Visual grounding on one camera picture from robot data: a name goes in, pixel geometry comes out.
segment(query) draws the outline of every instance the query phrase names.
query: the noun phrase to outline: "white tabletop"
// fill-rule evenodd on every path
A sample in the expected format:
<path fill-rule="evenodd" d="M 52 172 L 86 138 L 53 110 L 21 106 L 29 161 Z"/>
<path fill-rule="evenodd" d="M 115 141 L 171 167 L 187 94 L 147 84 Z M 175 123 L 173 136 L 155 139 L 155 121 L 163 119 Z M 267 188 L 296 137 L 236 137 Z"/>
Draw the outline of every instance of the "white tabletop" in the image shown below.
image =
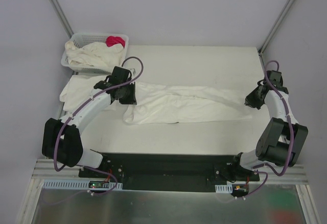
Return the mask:
<path fill-rule="evenodd" d="M 129 56 L 144 63 L 140 81 L 201 85 L 247 94 L 263 78 L 256 48 L 206 46 L 129 46 Z M 127 67 L 137 67 L 130 60 Z M 266 106 L 251 109 L 252 119 L 188 124 L 127 125 L 127 106 L 101 112 L 84 130 L 85 147 L 110 153 L 234 155 L 255 149 L 269 122 Z"/>

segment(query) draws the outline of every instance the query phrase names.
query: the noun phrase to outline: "red cloth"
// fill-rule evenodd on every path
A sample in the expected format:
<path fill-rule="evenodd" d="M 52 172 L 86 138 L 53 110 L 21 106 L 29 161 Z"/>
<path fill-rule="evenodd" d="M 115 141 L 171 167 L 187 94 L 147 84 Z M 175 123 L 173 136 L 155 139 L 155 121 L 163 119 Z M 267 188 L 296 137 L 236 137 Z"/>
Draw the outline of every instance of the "red cloth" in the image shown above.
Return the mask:
<path fill-rule="evenodd" d="M 125 48 L 125 41 L 121 37 L 109 36 L 106 40 L 106 44 L 108 47 L 115 44 L 122 44 L 123 48 Z"/>

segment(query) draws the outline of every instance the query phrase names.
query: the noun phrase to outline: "laundry basket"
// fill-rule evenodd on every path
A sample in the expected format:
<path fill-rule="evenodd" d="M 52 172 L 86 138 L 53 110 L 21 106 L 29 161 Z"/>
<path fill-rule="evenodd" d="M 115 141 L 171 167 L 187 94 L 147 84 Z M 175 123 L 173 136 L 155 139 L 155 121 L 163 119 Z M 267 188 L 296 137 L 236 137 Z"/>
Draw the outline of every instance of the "laundry basket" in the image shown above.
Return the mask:
<path fill-rule="evenodd" d="M 93 43 L 93 42 L 102 42 L 105 43 L 108 36 L 121 37 L 125 41 L 125 48 L 122 55 L 121 62 L 126 58 L 126 52 L 128 47 L 128 37 L 124 34 L 88 34 L 88 33 L 76 33 L 71 37 L 71 41 L 74 42 L 74 45 L 78 48 Z M 68 63 L 68 57 L 66 51 L 63 53 L 61 58 L 61 65 L 69 67 L 76 72 L 88 72 L 88 73 L 110 73 L 110 67 L 99 67 L 99 66 L 87 66 L 87 65 L 71 65 Z"/>

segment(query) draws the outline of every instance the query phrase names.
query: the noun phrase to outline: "white wall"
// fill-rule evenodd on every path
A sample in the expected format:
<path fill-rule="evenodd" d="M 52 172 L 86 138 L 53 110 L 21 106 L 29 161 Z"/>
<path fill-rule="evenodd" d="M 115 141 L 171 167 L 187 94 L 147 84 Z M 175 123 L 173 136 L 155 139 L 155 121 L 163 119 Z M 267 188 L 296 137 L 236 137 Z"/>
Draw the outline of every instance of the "white wall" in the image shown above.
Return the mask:
<path fill-rule="evenodd" d="M 264 59 L 281 64 L 290 105 L 309 128 L 302 151 L 322 223 L 327 223 L 327 0 L 298 0 Z"/>
<path fill-rule="evenodd" d="M 70 73 L 68 37 L 48 0 L 0 0 L 0 15 L 0 223 L 12 224 Z"/>
<path fill-rule="evenodd" d="M 131 44 L 261 47 L 287 0 L 58 0 L 75 32 Z"/>

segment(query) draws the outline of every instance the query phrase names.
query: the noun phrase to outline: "white cloth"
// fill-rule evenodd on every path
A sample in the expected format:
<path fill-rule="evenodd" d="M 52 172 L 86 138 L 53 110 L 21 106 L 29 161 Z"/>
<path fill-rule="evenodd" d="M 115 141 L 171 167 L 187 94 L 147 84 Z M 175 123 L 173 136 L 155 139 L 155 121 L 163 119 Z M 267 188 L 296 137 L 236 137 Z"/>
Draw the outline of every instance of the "white cloth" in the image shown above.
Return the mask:
<path fill-rule="evenodd" d="M 59 96 L 60 101 L 64 102 L 63 110 L 67 112 L 75 111 L 79 104 L 89 98 L 94 85 L 101 80 L 105 80 L 106 77 L 106 75 L 73 75 Z M 107 109 L 115 110 L 114 104 Z"/>
<path fill-rule="evenodd" d="M 203 86 L 165 86 L 136 83 L 136 106 L 123 120 L 130 124 L 195 123 L 250 119 L 245 94 Z"/>
<path fill-rule="evenodd" d="M 124 52 L 121 44 L 108 47 L 106 43 L 94 42 L 77 48 L 72 41 L 65 44 L 65 50 L 71 65 L 106 67 L 110 72 L 121 65 Z"/>

